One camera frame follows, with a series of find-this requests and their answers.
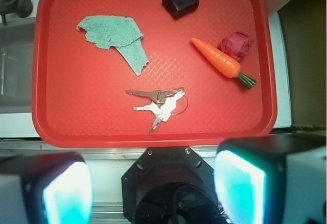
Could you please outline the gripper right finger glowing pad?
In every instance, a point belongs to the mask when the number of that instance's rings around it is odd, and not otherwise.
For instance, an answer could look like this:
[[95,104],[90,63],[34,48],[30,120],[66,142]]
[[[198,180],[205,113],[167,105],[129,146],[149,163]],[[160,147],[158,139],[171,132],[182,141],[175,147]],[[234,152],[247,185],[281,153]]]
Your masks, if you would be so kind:
[[232,223],[326,223],[326,137],[226,139],[214,160],[219,202]]

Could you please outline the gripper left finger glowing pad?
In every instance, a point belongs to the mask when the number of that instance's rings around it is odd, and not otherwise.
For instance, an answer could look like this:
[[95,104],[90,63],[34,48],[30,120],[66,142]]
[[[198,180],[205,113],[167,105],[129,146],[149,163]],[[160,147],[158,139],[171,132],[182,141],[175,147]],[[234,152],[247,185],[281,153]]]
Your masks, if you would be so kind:
[[77,152],[1,157],[1,223],[89,223],[93,199]]

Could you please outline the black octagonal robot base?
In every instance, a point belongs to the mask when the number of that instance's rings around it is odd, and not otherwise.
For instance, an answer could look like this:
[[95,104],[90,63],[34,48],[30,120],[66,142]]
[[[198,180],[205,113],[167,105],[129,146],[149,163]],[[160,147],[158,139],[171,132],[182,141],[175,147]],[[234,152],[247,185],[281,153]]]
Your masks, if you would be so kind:
[[148,148],[122,176],[131,223],[225,223],[213,168],[190,147]]

